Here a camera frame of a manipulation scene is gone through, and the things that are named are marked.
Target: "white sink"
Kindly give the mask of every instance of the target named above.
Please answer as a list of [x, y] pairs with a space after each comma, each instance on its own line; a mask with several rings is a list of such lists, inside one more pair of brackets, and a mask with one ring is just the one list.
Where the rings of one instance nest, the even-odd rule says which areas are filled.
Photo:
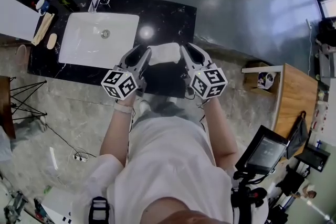
[[137, 15], [72, 13], [58, 61], [112, 69], [133, 47], [138, 22]]

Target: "power strip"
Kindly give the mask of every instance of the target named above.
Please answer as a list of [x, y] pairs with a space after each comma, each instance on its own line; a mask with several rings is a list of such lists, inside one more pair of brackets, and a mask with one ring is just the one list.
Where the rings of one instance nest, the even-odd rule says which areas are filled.
[[81, 162], [86, 162], [88, 159], [84, 158], [84, 157], [81, 157], [81, 156], [76, 156], [75, 154], [73, 155], [73, 158], [77, 161], [81, 161]]

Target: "countertop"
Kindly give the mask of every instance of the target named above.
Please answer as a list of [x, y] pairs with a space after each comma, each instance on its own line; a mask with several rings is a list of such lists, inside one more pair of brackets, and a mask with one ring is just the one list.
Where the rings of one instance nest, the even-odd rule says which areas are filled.
[[[90, 0], [74, 0], [80, 7], [80, 12], [87, 12]], [[112, 12], [139, 15], [139, 24], [134, 40], [134, 47], [156, 46], [164, 43], [193, 42], [197, 9], [162, 0], [111, 0], [110, 7], [99, 5], [97, 12]], [[33, 46], [28, 73], [63, 79], [86, 84], [100, 85], [108, 69], [64, 64], [58, 62], [62, 38], [70, 13], [57, 1], [50, 2], [50, 12], [55, 12], [44, 39], [37, 46]], [[144, 26], [154, 29], [150, 39], [143, 39], [139, 31]], [[50, 34], [57, 34], [54, 49], [47, 49]], [[175, 63], [161, 63], [149, 66], [144, 77], [147, 82], [146, 93], [183, 98], [187, 75], [183, 60]]]

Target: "bracelet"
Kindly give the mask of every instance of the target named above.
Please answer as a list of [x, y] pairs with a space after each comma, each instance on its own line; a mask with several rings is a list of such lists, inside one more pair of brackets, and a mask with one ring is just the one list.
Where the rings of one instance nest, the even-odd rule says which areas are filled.
[[115, 103], [113, 107], [115, 110], [118, 110], [125, 114], [131, 114], [133, 112], [133, 108], [130, 106], [125, 106], [122, 104]]

